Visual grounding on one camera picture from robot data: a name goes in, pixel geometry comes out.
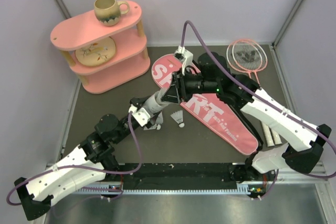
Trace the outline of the white shuttlecock tube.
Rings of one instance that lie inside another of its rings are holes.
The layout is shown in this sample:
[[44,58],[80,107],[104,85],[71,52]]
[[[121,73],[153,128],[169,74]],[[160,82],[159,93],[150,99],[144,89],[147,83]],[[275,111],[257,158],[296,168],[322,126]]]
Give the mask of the white shuttlecock tube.
[[157,102],[155,94],[150,96],[142,106],[148,114],[156,114],[161,112],[167,106],[166,103]]

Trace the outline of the white plastic shuttlecock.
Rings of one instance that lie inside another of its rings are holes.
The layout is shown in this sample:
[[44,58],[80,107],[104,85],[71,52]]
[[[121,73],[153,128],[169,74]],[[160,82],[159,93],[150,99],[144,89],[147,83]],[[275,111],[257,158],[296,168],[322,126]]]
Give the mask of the white plastic shuttlecock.
[[155,117],[155,124],[163,124],[163,112],[158,113]]
[[171,114],[171,118],[178,124],[179,127],[184,127],[183,111],[178,110]]
[[160,130],[161,129],[161,125],[160,124],[155,124],[151,127],[144,127],[143,128],[145,131],[148,131],[148,130]]
[[165,93],[166,93],[166,89],[160,89],[159,91],[157,91],[154,94],[154,97],[155,97],[155,100],[156,100],[157,104],[163,103],[162,97],[165,95]]

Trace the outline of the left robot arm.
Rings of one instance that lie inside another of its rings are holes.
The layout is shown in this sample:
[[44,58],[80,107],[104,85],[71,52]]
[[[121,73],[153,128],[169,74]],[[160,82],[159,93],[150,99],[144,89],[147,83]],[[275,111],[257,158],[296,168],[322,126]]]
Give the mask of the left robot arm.
[[127,115],[119,119],[114,114],[104,115],[89,134],[68,155],[44,172],[14,182],[27,220],[33,221],[46,214],[60,200],[87,185],[114,180],[118,175],[138,171],[141,163],[128,171],[121,171],[114,155],[114,146],[152,119],[149,97],[133,98]]

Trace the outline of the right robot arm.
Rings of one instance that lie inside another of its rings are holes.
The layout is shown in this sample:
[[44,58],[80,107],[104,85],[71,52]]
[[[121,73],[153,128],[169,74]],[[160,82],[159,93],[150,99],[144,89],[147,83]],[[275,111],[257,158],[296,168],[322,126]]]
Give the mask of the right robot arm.
[[195,94],[214,93],[220,101],[254,116],[286,139],[286,147],[260,151],[245,166],[245,174],[252,180],[284,167],[311,176],[323,145],[328,142],[331,129],[327,125],[305,122],[282,107],[254,80],[231,74],[226,59],[218,54],[199,56],[195,73],[188,72],[173,54],[165,55],[153,65],[152,77],[159,87],[168,89],[169,102],[188,103]]

